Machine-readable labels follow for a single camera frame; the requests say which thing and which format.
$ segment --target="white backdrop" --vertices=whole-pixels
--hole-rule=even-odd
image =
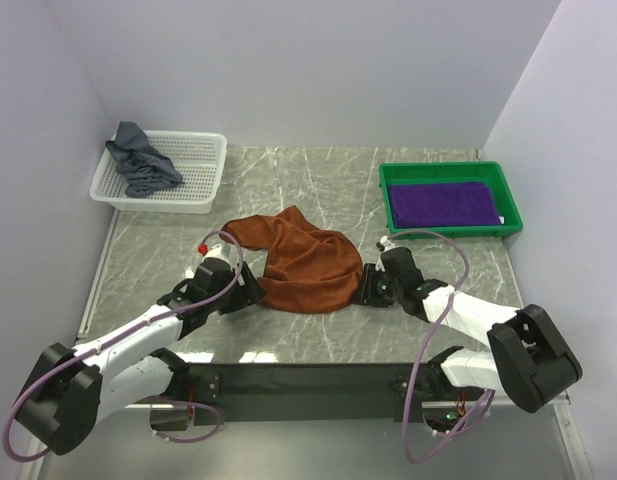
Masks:
[[[484,145],[559,0],[47,0],[115,121]]]
[[[0,1],[0,434],[43,349],[74,342],[112,213],[88,187],[113,132],[43,2]],[[19,466],[0,444],[0,479]]]
[[[573,406],[617,479],[617,0],[564,0],[486,143],[525,221],[510,256],[578,355]]]

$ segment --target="white basket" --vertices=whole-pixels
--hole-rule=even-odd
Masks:
[[[170,157],[184,183],[147,198],[127,197],[128,182],[117,173],[117,162],[106,149],[90,185],[91,198],[135,212],[210,212],[224,171],[226,137],[218,133],[158,130],[146,130],[146,135],[159,153]]]

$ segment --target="marble surface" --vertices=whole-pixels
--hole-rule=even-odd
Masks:
[[[208,215],[121,212],[114,227],[85,338],[96,338],[142,314],[199,261],[196,246],[228,220],[274,215],[297,205],[313,224],[344,232],[364,262],[375,262],[375,242],[387,233],[379,188],[382,163],[477,161],[474,150],[409,148],[229,148],[221,187]],[[498,238],[460,239],[472,265],[463,291],[520,306],[508,254]],[[400,241],[412,249],[426,277],[454,282],[459,256],[438,240]],[[253,272],[263,272],[265,252],[247,252]],[[259,306],[212,315],[206,326],[170,346],[189,360],[240,359],[305,362],[412,361],[428,324],[399,306],[351,305],[326,315],[277,312]],[[452,345],[479,348],[442,327],[426,358]]]

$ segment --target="green tray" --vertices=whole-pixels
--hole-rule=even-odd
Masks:
[[[388,228],[392,233],[404,232],[408,228],[395,228],[392,208],[388,198],[389,185],[418,185],[424,183],[483,182],[492,191],[499,215],[504,217],[502,225],[475,227],[434,227],[428,228],[448,237],[507,237],[521,231],[523,223],[512,198],[504,172],[496,162],[448,162],[448,163],[391,163],[379,167],[379,181],[386,204]],[[429,238],[423,234],[410,238]]]

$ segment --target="orange towel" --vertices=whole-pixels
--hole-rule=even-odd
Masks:
[[[341,232],[320,230],[295,206],[274,217],[232,220],[223,230],[242,247],[268,250],[263,304],[275,310],[328,313],[350,304],[363,274],[355,246]]]

